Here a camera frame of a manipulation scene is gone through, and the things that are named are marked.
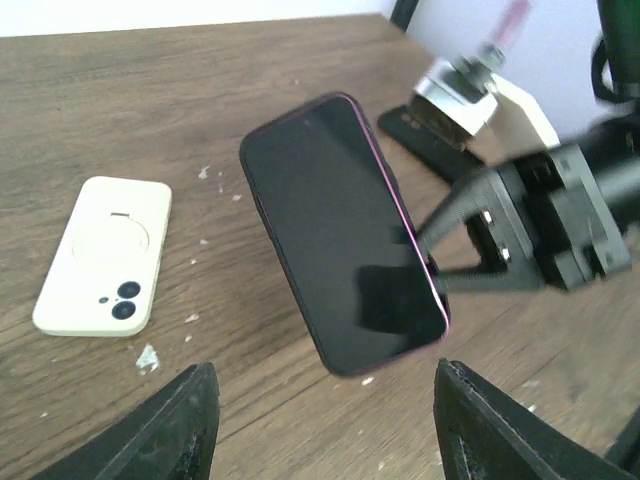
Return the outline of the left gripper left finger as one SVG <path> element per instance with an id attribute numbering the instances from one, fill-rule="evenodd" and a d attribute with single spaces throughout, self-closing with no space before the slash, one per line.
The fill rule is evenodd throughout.
<path id="1" fill-rule="evenodd" d="M 36 479 L 208 479 L 220 420 L 212 363 L 183 370 Z"/>

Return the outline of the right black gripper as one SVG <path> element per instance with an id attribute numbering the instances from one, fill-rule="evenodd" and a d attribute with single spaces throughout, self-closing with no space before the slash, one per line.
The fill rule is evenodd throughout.
<path id="1" fill-rule="evenodd" d="M 576 144 L 510 159 L 458 180 L 417 229 L 421 249 L 432 250 L 455 226 L 478 217 L 472 228 L 476 248 L 497 250 L 492 229 L 500 177 L 547 284 L 570 291 L 631 268 L 621 228 Z M 536 291 L 543 288 L 543 279 L 528 270 L 476 266 L 439 271 L 434 286 L 439 293 Z"/>

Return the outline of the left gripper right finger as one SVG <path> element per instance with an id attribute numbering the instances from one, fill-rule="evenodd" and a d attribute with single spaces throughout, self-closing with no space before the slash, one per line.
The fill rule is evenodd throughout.
<path id="1" fill-rule="evenodd" d="M 434 421 L 447 479 L 637 479 L 639 414 L 600 457 L 459 361 L 439 360 Z"/>

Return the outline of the black cased phone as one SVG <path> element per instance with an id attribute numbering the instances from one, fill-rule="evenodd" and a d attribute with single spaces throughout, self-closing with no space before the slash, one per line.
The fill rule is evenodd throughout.
<path id="1" fill-rule="evenodd" d="M 352 377 L 448 332 L 436 267 L 360 104 L 331 92 L 250 132 L 239 159 L 324 366 Z"/>

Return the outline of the beige cased phone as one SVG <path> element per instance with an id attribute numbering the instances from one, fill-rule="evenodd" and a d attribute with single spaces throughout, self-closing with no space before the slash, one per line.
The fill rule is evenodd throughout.
<path id="1" fill-rule="evenodd" d="M 161 182 L 82 185 L 32 313 L 43 333 L 129 337 L 149 321 L 172 204 Z"/>

